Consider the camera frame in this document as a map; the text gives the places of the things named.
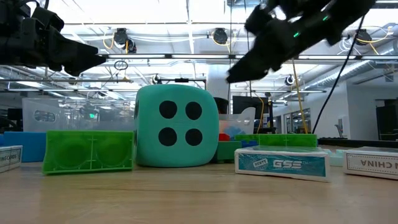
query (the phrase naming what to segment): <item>yellow cable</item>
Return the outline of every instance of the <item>yellow cable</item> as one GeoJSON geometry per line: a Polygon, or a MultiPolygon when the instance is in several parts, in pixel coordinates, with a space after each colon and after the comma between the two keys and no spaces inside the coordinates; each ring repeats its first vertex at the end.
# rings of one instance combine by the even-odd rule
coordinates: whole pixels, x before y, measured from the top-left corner
{"type": "Polygon", "coordinates": [[[370,46],[372,47],[374,53],[376,53],[377,55],[379,55],[379,52],[377,52],[377,50],[374,48],[373,44],[372,44],[372,43],[369,43],[369,44],[370,44],[370,46]]]}
{"type": "Polygon", "coordinates": [[[112,47],[113,47],[113,41],[114,41],[114,32],[113,32],[113,34],[112,34],[112,44],[111,44],[110,47],[108,47],[108,46],[106,45],[105,39],[102,40],[102,43],[104,43],[104,46],[105,46],[107,49],[112,49],[112,47]]]}
{"type": "Polygon", "coordinates": [[[258,134],[260,131],[260,126],[262,126],[262,119],[263,119],[263,115],[264,115],[264,100],[262,100],[261,97],[258,96],[256,92],[253,92],[253,93],[260,99],[260,101],[262,103],[260,123],[259,123],[259,127],[257,128],[257,134],[258,134]]]}
{"type": "Polygon", "coordinates": [[[383,38],[381,38],[381,39],[379,39],[379,40],[372,40],[372,41],[368,41],[368,40],[361,40],[361,39],[359,39],[359,38],[357,38],[357,40],[359,40],[360,42],[364,42],[364,43],[376,43],[376,42],[379,42],[379,41],[382,41],[382,40],[385,40],[387,37],[388,37],[388,33],[389,33],[389,31],[390,31],[390,28],[388,28],[388,31],[387,31],[387,33],[386,33],[386,35],[383,37],[383,38]]]}
{"type": "Polygon", "coordinates": [[[300,84],[299,84],[299,81],[297,80],[296,66],[295,66],[295,64],[294,64],[294,59],[292,59],[292,64],[293,64],[294,79],[295,79],[295,81],[296,81],[298,105],[300,105],[301,119],[302,119],[302,121],[303,121],[305,134],[308,134],[307,124],[305,123],[305,116],[304,116],[303,106],[302,106],[302,104],[301,104],[300,84]]]}
{"type": "Polygon", "coordinates": [[[211,39],[213,40],[213,42],[214,42],[216,45],[226,46],[227,49],[228,49],[228,52],[231,53],[231,49],[229,48],[229,46],[231,45],[231,43],[233,43],[233,42],[236,41],[236,34],[234,33],[233,39],[232,39],[229,43],[225,43],[225,44],[219,44],[219,43],[217,43],[217,42],[214,40],[214,31],[211,33],[211,39]]]}
{"type": "MultiPolygon", "coordinates": [[[[376,48],[374,48],[374,46],[373,46],[372,43],[369,43],[369,45],[372,47],[372,49],[373,49],[373,51],[374,51],[375,54],[380,55],[379,52],[377,52],[376,48]]],[[[392,72],[394,72],[394,69],[392,69],[392,68],[390,67],[390,65],[388,65],[388,64],[386,64],[386,65],[387,65],[388,68],[390,68],[390,69],[392,70],[392,72]]]]}

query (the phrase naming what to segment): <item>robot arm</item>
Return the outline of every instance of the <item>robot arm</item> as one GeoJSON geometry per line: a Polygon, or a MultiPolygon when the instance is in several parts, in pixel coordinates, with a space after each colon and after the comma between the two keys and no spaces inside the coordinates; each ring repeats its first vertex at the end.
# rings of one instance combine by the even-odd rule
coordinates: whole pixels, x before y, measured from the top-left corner
{"type": "Polygon", "coordinates": [[[364,16],[376,0],[269,0],[258,5],[244,27],[256,36],[253,48],[228,72],[228,83],[258,80],[268,70],[298,56],[307,48],[326,39],[330,45],[341,40],[346,27],[364,16]],[[286,20],[273,18],[276,7],[286,20]]]}
{"type": "Polygon", "coordinates": [[[26,1],[0,1],[0,65],[49,67],[73,75],[106,61],[98,49],[66,39],[56,13],[36,7],[32,17],[26,1]]]}

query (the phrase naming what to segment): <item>red object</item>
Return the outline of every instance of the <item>red object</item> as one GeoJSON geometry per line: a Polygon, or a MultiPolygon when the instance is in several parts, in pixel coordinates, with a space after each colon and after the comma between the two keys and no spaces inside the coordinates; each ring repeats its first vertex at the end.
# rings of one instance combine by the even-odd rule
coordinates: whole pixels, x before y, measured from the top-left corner
{"type": "Polygon", "coordinates": [[[219,141],[229,141],[229,135],[221,133],[218,135],[218,140],[219,141]]]}

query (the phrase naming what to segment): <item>glass wall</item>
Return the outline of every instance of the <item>glass wall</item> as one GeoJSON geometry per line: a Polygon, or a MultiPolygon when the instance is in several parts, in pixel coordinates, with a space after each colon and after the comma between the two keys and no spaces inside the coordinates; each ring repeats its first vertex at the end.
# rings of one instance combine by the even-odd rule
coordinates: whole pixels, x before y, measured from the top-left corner
{"type": "MultiPolygon", "coordinates": [[[[311,113],[310,109],[304,109],[304,122],[307,126],[307,130],[310,133],[311,132],[311,113]]],[[[284,121],[285,121],[285,127],[286,130],[285,132],[288,133],[296,133],[296,134],[304,134],[304,125],[303,125],[303,119],[302,119],[302,114],[300,111],[295,111],[293,113],[288,113],[284,115],[284,121]]]]}

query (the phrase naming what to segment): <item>teal foam die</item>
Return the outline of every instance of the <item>teal foam die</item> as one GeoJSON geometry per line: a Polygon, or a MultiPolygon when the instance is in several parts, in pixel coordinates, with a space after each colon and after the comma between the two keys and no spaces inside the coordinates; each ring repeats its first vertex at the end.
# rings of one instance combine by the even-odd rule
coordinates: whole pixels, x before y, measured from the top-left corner
{"type": "Polygon", "coordinates": [[[218,144],[218,110],[206,91],[185,85],[141,88],[135,107],[136,162],[190,167],[210,162],[218,144]]]}

